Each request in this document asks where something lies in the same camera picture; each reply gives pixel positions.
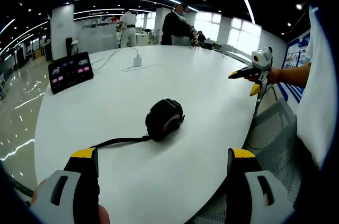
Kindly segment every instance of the black jacket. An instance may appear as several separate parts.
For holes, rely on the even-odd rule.
[[[171,35],[189,37],[191,30],[189,24],[181,21],[174,12],[170,12],[165,17],[161,45],[172,45]]]

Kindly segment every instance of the white shirt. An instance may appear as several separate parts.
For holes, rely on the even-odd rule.
[[[316,10],[309,9],[311,32],[306,52],[313,60],[297,111],[297,131],[321,168],[334,135],[338,94],[331,50]]]
[[[124,22],[125,25],[135,25],[137,22],[137,17],[134,16],[130,11],[127,11],[124,15],[120,17],[120,22]]]

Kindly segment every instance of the desk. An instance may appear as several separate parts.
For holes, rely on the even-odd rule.
[[[231,51],[224,51],[224,54],[238,61],[241,61],[246,65],[252,64],[252,57],[250,55],[242,55],[241,53],[235,53]]]
[[[99,203],[112,223],[184,223],[226,177],[227,150],[242,147],[256,98],[253,83],[227,79],[244,65],[206,49],[137,47],[116,53],[94,78],[56,95],[48,87],[35,131],[38,183],[72,153],[111,138],[146,135],[145,118],[163,98],[181,103],[185,121],[162,142],[99,150]],[[113,50],[93,53],[91,63]],[[106,60],[94,64],[99,67]]]

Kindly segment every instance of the pants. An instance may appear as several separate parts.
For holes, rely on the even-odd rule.
[[[125,30],[122,30],[120,47],[125,48],[127,46],[128,40],[130,41],[132,47],[135,47],[137,45],[135,28],[127,28]]]

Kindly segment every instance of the white column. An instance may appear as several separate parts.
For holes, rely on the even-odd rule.
[[[169,8],[157,8],[157,14],[155,15],[154,31],[162,29],[166,15],[171,12]]]
[[[21,44],[20,44],[20,47],[22,48],[22,50],[23,50],[23,57],[24,58],[26,58],[26,55],[27,55],[27,47],[26,47],[26,44],[25,44],[26,42],[22,42]]]
[[[51,18],[51,47],[53,60],[67,56],[66,38],[75,38],[74,5],[55,8]]]
[[[185,16],[187,23],[190,24],[191,26],[194,26],[195,23],[195,17],[197,16],[196,12],[188,12],[187,15]]]

